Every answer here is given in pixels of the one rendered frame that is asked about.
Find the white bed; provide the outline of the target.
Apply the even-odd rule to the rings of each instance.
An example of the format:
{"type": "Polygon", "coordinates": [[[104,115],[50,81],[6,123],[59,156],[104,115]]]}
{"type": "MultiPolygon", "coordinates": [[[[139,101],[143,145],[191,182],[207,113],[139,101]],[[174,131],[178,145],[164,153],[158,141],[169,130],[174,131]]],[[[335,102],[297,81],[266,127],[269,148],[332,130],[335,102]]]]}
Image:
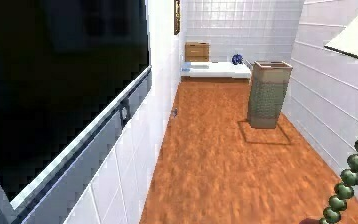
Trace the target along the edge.
{"type": "Polygon", "coordinates": [[[251,78],[251,70],[245,64],[231,62],[184,62],[181,75],[189,77],[251,78]]]}

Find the light wooden chest of drawers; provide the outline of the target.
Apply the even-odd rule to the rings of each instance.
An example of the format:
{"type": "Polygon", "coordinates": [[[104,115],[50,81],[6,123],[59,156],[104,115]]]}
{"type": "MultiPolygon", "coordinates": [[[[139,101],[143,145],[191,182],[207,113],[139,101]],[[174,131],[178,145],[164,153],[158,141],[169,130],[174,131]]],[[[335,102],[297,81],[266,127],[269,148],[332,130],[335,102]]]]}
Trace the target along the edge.
{"type": "Polygon", "coordinates": [[[185,61],[186,62],[207,62],[209,60],[210,45],[205,42],[186,42],[185,61]]]}

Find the grey tall laundry bin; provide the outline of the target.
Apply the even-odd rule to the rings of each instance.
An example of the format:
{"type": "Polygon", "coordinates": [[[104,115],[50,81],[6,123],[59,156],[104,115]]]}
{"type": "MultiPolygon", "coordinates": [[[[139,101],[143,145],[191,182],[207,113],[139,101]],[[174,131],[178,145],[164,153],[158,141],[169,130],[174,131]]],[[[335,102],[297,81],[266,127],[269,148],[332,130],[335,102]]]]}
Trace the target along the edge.
{"type": "Polygon", "coordinates": [[[254,62],[247,112],[252,128],[276,128],[291,71],[292,66],[284,61],[254,62]]]}

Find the black television set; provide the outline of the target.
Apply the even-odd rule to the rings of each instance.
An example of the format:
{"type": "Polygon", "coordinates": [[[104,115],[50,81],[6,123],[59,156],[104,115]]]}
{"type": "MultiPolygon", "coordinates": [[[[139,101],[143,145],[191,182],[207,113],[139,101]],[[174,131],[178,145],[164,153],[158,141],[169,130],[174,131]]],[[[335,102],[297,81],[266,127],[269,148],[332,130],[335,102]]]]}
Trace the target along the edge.
{"type": "Polygon", "coordinates": [[[149,64],[148,0],[0,0],[0,224],[63,224],[149,64]]]}

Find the cream lamp shade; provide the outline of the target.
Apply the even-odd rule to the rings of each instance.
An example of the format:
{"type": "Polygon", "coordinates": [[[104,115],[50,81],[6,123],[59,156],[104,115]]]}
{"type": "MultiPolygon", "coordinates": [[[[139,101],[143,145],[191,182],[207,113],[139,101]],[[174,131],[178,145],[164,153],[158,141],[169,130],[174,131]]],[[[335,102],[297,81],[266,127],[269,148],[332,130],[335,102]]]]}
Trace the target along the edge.
{"type": "Polygon", "coordinates": [[[358,59],[358,15],[325,48],[358,59]]]}

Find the gold framed wall picture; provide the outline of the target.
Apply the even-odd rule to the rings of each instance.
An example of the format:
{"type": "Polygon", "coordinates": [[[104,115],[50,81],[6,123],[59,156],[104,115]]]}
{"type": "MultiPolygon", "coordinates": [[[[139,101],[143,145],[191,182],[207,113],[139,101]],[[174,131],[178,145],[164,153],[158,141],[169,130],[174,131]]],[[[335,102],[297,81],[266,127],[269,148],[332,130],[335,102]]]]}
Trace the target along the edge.
{"type": "Polygon", "coordinates": [[[180,0],[174,0],[174,35],[180,32],[180,0]]]}

